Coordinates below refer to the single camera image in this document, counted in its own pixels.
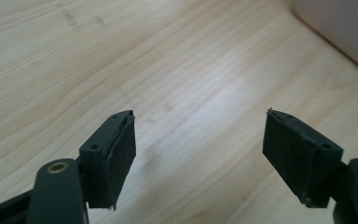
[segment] wooden surface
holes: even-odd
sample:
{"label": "wooden surface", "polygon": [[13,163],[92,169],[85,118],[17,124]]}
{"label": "wooden surface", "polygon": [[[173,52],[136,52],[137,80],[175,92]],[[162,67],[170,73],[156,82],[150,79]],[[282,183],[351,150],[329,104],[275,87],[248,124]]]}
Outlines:
{"label": "wooden surface", "polygon": [[290,0],[0,1],[0,202],[133,109],[118,210],[91,223],[333,223],[262,154],[265,112],[358,157],[358,66]]}

